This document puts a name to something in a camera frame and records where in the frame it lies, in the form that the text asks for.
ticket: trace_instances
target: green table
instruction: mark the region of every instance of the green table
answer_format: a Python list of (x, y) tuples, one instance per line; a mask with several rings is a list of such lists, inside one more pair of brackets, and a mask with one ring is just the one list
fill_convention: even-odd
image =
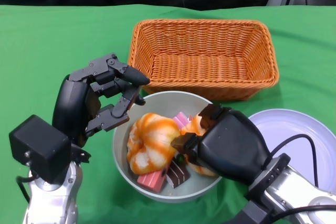
[[(336, 7), (251, 7), (196, 12), (174, 7), (0, 6), (0, 223), (21, 223), (27, 202), (15, 183), (27, 168), (13, 160), (8, 133), (31, 114), (51, 122), (62, 79), (110, 52), (128, 58), (134, 25), (149, 18), (256, 19), (271, 32), (280, 82), (250, 101), (226, 105), (252, 115), (286, 108), (309, 114), (336, 133)], [(103, 105), (117, 98), (103, 100)], [(92, 137), (85, 149), (78, 194), (79, 223), (221, 223), (247, 202), (246, 187), (222, 181), (208, 194), (179, 205), (152, 201), (119, 174), (111, 153), (112, 132)]]

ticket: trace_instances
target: wicker basket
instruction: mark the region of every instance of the wicker basket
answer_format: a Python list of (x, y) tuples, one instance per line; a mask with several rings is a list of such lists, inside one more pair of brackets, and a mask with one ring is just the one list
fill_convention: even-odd
[(142, 21), (128, 63), (150, 78), (148, 93), (181, 90), (210, 100), (246, 100), (279, 80), (269, 31), (249, 20)]

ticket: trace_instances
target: pink candy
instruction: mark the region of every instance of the pink candy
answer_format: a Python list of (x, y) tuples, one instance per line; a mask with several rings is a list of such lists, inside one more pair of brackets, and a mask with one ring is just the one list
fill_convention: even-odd
[(178, 124), (178, 126), (179, 126), (180, 129), (182, 129), (184, 126), (186, 126), (188, 123), (190, 123), (190, 120), (182, 112), (180, 112), (179, 114), (177, 114), (173, 118), (173, 120), (175, 121), (175, 123)]
[(158, 193), (160, 192), (163, 182), (166, 178), (168, 168), (169, 166), (167, 166), (165, 169), (157, 170), (156, 172), (140, 175), (137, 182), (140, 185)]

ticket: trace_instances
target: gray bowl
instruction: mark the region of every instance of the gray bowl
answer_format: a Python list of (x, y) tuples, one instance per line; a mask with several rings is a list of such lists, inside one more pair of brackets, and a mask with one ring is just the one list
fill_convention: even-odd
[(129, 122), (122, 124), (114, 131), (112, 151), (119, 172), (137, 191), (154, 200), (178, 203), (190, 201), (205, 194), (220, 181), (221, 177), (202, 176), (187, 168), (191, 177), (185, 183), (174, 189), (165, 182), (161, 192), (155, 193), (137, 183), (138, 176), (130, 170), (126, 156), (131, 127), (144, 114), (153, 112), (172, 118), (182, 111), (187, 116), (196, 115), (211, 102), (198, 95), (181, 91), (155, 93), (145, 97), (145, 99), (146, 105), (134, 105), (128, 112)]

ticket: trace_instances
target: white plate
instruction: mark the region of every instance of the white plate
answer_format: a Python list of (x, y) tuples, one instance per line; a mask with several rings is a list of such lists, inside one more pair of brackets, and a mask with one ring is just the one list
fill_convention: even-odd
[[(297, 134), (309, 135), (316, 146), (319, 188), (336, 193), (336, 137), (321, 122), (293, 110), (264, 110), (250, 116), (272, 151), (278, 144)], [(305, 138), (285, 145), (275, 156), (287, 153), (290, 165), (314, 184), (311, 146)]]

